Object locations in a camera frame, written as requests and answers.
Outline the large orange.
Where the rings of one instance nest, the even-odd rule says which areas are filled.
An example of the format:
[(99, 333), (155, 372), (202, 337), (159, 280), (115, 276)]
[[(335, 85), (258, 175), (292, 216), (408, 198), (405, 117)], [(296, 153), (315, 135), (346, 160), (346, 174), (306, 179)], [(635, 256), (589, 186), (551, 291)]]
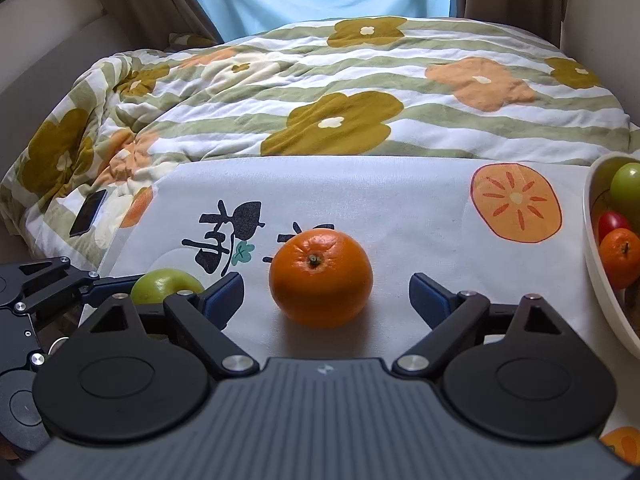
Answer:
[(349, 323), (367, 305), (373, 271), (351, 236), (325, 228), (293, 236), (274, 255), (269, 288), (291, 321), (324, 330)]

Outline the red tomato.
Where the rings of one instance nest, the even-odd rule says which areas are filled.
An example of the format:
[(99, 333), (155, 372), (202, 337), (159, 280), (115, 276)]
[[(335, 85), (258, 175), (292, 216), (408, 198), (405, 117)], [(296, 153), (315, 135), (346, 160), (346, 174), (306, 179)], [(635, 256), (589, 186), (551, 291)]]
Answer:
[(618, 229), (631, 230), (631, 224), (622, 214), (605, 211), (598, 219), (598, 243), (601, 244), (608, 234)]

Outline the green apple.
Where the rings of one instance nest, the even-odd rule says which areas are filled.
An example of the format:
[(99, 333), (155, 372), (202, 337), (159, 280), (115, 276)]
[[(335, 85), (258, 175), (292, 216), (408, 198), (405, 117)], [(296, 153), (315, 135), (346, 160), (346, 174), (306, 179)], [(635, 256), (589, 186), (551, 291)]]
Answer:
[(640, 164), (627, 162), (617, 169), (611, 181), (610, 194), (616, 210), (637, 218), (640, 211)]

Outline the small yellow-green apple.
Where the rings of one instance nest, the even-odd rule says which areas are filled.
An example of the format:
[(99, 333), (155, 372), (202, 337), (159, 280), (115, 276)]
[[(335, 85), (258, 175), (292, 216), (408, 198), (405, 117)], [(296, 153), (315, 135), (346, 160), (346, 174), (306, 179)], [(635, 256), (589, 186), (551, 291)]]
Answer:
[(157, 269), (142, 275), (129, 294), (134, 304), (161, 304), (170, 295), (190, 290), (199, 294), (204, 286), (189, 273), (175, 269)]

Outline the black smartphone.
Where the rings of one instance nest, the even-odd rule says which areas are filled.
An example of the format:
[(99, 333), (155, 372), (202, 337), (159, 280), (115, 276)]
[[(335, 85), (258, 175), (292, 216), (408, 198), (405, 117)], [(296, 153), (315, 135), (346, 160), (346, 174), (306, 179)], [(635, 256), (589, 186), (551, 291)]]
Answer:
[(69, 237), (81, 236), (90, 231), (93, 220), (96, 218), (106, 194), (107, 190), (101, 190), (86, 197), (74, 223), (70, 227), (70, 232), (68, 232)]

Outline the white fruit print cloth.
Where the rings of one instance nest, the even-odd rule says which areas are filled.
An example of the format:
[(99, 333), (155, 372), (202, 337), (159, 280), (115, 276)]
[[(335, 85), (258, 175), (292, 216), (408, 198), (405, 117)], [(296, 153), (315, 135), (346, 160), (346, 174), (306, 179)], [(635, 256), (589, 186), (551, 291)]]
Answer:
[[(409, 281), (422, 272), (500, 304), (544, 297), (615, 377), (606, 445), (639, 458), (639, 364), (608, 327), (588, 275), (579, 166), (417, 157), (285, 157), (192, 162), (152, 187), (143, 214), (119, 229), (100, 264), (108, 276), (171, 268), (212, 284), (242, 275), (245, 298), (227, 333), (259, 361), (391, 361), (426, 325)], [(354, 238), (373, 269), (369, 303), (352, 322), (313, 330), (273, 302), (269, 260), (317, 226)]]

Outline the grey headboard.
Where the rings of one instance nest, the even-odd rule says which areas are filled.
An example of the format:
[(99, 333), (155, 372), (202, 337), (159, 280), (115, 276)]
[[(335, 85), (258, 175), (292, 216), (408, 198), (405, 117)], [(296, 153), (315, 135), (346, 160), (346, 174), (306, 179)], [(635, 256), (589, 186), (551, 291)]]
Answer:
[(100, 58), (131, 48), (109, 15), (74, 32), (1, 92), (1, 171), (26, 148), (74, 81)]

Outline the cream fruit bowl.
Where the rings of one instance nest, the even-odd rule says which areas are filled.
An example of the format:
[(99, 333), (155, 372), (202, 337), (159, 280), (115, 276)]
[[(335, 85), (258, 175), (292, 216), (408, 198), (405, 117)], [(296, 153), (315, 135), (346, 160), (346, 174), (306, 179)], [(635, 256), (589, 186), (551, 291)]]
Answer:
[(609, 154), (589, 169), (582, 196), (585, 259), (617, 339), (639, 355), (639, 159)]

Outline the floral striped duvet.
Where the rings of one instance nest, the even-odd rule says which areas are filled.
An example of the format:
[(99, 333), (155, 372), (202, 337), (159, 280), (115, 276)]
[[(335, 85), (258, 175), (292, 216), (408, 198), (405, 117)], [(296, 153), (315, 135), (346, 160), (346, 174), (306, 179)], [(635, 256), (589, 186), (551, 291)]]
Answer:
[[(1, 222), (38, 257), (101, 264), (152, 186), (182, 164), (273, 155), (480, 158), (587, 166), (637, 154), (598, 76), (549, 41), (468, 18), (288, 24), (214, 46), (101, 58), (1, 181)], [(89, 232), (86, 197), (107, 190)]]

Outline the brown left curtain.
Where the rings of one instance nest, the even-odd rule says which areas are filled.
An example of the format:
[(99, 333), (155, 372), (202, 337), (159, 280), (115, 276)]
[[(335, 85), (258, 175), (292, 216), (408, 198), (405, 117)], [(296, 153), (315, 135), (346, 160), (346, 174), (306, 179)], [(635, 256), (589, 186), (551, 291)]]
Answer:
[(165, 50), (171, 34), (222, 39), (198, 0), (99, 0), (129, 40), (140, 48)]

